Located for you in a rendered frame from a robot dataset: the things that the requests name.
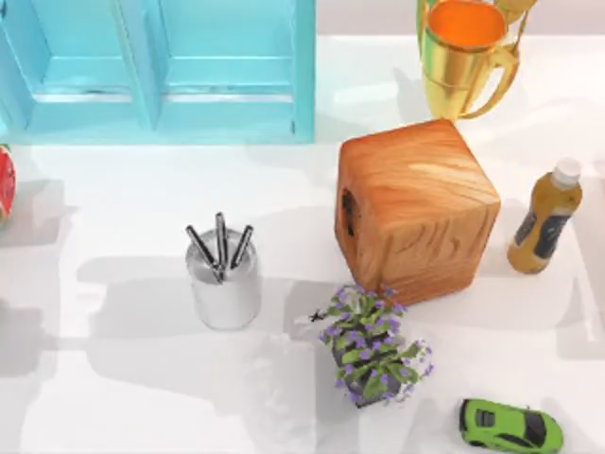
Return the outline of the black pen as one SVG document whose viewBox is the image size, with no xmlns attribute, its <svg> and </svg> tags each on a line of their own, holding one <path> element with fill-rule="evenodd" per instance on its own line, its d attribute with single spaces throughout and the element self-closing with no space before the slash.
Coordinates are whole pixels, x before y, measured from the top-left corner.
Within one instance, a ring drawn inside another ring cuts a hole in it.
<svg viewBox="0 0 605 454">
<path fill-rule="evenodd" d="M 191 242 L 198 249 L 200 256 L 201 256 L 202 260 L 204 261 L 204 263 L 210 268 L 211 272 L 213 273 L 213 275 L 215 277 L 215 280 L 219 284 L 222 284 L 223 283 L 222 271 L 220 270 L 219 265 L 216 262 L 214 256 L 212 255 L 212 253 L 210 252 L 210 250 L 208 249 L 208 247 L 206 246 L 204 241 L 201 239 L 201 237 L 199 236 L 199 234 L 197 233 L 195 228 L 192 225 L 187 225 L 185 227 L 185 232 L 190 237 Z"/>
<path fill-rule="evenodd" d="M 235 248 L 235 252 L 233 253 L 230 269 L 235 270 L 243 261 L 244 255 L 247 251 L 251 243 L 251 237 L 253 234 L 253 227 L 251 225 L 247 225 L 240 236 L 239 242 Z"/>
<path fill-rule="evenodd" d="M 225 218 L 222 212 L 216 213 L 216 246 L 218 253 L 218 279 L 225 280 L 228 261 L 228 238 L 226 232 Z"/>
</svg>

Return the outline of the white pen holder cup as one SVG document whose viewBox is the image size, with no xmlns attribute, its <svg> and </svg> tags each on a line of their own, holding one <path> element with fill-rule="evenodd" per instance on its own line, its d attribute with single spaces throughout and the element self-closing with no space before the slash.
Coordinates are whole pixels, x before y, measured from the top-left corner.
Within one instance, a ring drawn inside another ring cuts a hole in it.
<svg viewBox="0 0 605 454">
<path fill-rule="evenodd" d="M 194 308 L 199 318 L 214 330 L 239 330 L 258 315 L 261 278 L 257 253 L 252 243 L 235 270 L 226 270 L 219 284 L 211 269 L 202 260 L 199 249 L 190 245 L 185 256 L 186 267 L 194 296 Z"/>
</svg>

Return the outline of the wooden box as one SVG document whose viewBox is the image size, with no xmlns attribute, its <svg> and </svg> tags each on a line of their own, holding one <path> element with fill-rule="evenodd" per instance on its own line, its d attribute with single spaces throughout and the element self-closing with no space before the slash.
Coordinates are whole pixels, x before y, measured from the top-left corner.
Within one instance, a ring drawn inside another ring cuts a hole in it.
<svg viewBox="0 0 605 454">
<path fill-rule="evenodd" d="M 345 141 L 335 207 L 354 281 L 409 306 L 471 285 L 500 198 L 454 123 L 439 119 Z"/>
</svg>

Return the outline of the purple flower plant pot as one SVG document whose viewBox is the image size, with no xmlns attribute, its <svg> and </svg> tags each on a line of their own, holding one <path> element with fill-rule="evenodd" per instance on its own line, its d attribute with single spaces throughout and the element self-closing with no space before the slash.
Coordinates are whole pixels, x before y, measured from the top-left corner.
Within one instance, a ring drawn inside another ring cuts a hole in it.
<svg viewBox="0 0 605 454">
<path fill-rule="evenodd" d="M 348 390 L 359 409 L 380 401 L 405 401 L 434 371 L 427 341 L 402 336 L 407 308 L 393 300 L 396 295 L 388 287 L 376 292 L 345 285 L 329 306 L 308 316 L 311 323 L 329 322 L 319 340 L 337 364 L 336 385 Z"/>
</svg>

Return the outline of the light blue rack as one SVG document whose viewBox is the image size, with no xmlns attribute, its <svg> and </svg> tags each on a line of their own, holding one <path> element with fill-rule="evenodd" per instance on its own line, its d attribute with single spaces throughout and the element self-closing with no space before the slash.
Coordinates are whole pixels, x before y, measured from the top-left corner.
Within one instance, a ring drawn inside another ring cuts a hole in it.
<svg viewBox="0 0 605 454">
<path fill-rule="evenodd" d="M 0 0 L 0 141 L 314 138 L 316 0 Z"/>
</svg>

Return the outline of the gold trophy cup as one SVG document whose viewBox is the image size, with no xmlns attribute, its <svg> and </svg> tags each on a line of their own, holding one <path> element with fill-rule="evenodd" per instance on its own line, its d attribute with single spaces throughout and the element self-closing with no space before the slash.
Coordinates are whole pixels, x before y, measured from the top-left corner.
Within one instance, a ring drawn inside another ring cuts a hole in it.
<svg viewBox="0 0 605 454">
<path fill-rule="evenodd" d="M 435 118 L 491 110 L 519 68 L 519 43 L 537 0 L 416 0 L 423 87 Z"/>
</svg>

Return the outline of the orange juice bottle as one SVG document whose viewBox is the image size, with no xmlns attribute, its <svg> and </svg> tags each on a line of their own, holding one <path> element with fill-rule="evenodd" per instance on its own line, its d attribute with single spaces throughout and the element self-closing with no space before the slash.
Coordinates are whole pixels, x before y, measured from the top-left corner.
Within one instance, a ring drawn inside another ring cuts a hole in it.
<svg viewBox="0 0 605 454">
<path fill-rule="evenodd" d="M 563 228 L 581 203 L 580 175 L 580 163 L 563 158 L 535 182 L 527 214 L 507 251 L 516 271 L 537 274 L 547 267 Z"/>
</svg>

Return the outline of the green toy car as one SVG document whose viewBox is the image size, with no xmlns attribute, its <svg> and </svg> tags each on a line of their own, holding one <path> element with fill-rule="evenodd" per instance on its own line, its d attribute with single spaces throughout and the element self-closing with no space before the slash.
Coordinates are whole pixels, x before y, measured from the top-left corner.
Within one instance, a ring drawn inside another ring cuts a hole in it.
<svg viewBox="0 0 605 454">
<path fill-rule="evenodd" d="M 559 454 L 563 447 L 562 428 L 549 414 L 479 398 L 462 401 L 458 430 L 468 445 L 512 454 Z"/>
</svg>

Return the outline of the red round object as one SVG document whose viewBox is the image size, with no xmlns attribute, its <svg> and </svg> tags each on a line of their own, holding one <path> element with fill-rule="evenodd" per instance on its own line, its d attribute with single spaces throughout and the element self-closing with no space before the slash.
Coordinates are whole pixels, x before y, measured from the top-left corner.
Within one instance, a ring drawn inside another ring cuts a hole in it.
<svg viewBox="0 0 605 454">
<path fill-rule="evenodd" d="M 0 144 L 0 226 L 10 215 L 15 195 L 16 175 L 9 146 Z"/>
</svg>

